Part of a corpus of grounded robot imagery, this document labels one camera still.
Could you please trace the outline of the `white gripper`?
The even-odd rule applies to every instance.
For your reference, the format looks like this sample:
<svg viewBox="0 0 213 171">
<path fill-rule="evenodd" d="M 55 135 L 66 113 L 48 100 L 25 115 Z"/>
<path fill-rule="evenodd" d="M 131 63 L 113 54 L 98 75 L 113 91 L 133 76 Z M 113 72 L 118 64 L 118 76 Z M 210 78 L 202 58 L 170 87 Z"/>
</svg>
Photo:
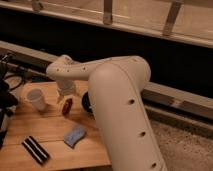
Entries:
<svg viewBox="0 0 213 171">
<path fill-rule="evenodd" d="M 76 85 L 72 80 L 59 80 L 57 86 L 59 93 L 57 103 L 60 103 L 66 95 L 72 94 L 75 97 L 81 97 L 80 93 L 76 92 Z"/>
</svg>

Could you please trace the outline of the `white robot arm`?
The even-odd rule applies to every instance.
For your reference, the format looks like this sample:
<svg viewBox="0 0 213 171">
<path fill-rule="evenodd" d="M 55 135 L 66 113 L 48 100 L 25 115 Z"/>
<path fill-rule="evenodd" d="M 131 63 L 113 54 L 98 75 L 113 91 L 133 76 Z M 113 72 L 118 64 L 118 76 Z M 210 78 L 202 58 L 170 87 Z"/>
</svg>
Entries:
<svg viewBox="0 0 213 171">
<path fill-rule="evenodd" d="M 121 56 L 74 63 L 63 56 L 46 74 L 63 95 L 70 93 L 72 81 L 88 82 L 89 101 L 114 171 L 168 171 L 141 98 L 151 76 L 145 59 Z"/>
</svg>

